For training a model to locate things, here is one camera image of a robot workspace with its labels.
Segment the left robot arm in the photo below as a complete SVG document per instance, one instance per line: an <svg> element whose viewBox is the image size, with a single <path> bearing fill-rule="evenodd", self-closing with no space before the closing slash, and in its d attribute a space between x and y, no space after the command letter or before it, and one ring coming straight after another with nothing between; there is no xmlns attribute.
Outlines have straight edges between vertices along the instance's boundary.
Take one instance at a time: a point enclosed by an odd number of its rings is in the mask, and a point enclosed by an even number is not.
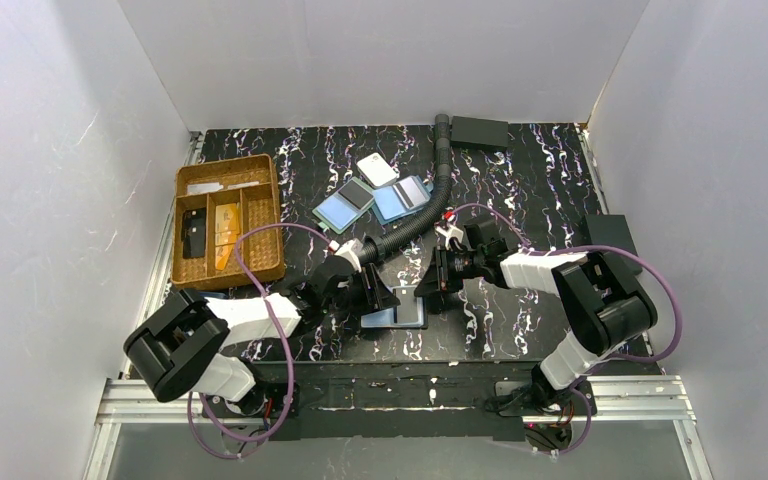
<svg viewBox="0 0 768 480"><path fill-rule="evenodd" d="M425 293L423 284L390 287L374 266L330 256L264 298L219 300L180 290L127 337L123 350L161 403L190 392L240 401L256 377L224 348L289 339L317 328L327 314L357 318L363 329L423 328Z"/></svg>

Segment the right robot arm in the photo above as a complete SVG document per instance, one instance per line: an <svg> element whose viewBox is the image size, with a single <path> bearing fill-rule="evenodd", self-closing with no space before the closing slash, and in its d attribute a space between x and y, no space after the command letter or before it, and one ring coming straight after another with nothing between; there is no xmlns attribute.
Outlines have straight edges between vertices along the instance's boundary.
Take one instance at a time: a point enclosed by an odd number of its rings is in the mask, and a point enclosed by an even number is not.
<svg viewBox="0 0 768 480"><path fill-rule="evenodd" d="M621 345L656 325L656 308L615 252L536 255L510 247L487 216L441 229L442 244L415 294L444 297L465 281L482 279L503 289L555 295L569 330L531 373L521 398L545 405L568 390Z"/></svg>

